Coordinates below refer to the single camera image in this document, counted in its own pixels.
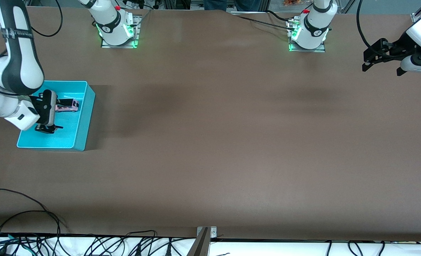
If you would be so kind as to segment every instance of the brown table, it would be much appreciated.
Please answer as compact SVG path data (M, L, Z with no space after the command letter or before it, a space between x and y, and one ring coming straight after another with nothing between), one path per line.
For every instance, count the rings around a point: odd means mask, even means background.
M56 30L57 9L29 14ZM91 22L64 8L58 35L35 35L46 79L97 94L86 151L17 149L0 118L0 187L67 232L421 240L421 74L363 73L355 16L335 17L324 54L289 52L281 29L222 11L152 11L135 50L101 49ZM362 18L370 42L409 25ZM34 208L0 192L0 222ZM5 230L54 232L39 214Z

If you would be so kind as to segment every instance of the blue jeans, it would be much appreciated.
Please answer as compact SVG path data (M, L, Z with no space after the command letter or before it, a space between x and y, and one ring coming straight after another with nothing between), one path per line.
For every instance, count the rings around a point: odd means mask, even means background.
M258 11L261 0L234 0L238 11ZM204 10L227 10L227 0L204 0Z

